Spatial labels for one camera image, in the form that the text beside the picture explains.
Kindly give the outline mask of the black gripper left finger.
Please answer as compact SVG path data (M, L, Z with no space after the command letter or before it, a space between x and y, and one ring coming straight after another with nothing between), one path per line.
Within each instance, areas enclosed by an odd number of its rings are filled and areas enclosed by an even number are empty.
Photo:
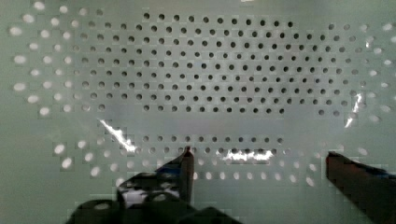
M117 187L117 200L123 205L140 204L151 193L170 193L184 202L191 201L194 156L185 147L176 158L153 172L142 172Z

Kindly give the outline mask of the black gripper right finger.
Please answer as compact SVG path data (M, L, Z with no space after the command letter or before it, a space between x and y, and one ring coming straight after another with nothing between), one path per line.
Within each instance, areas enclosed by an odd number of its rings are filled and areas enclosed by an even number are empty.
M395 175L330 151L326 177L374 224L395 224Z

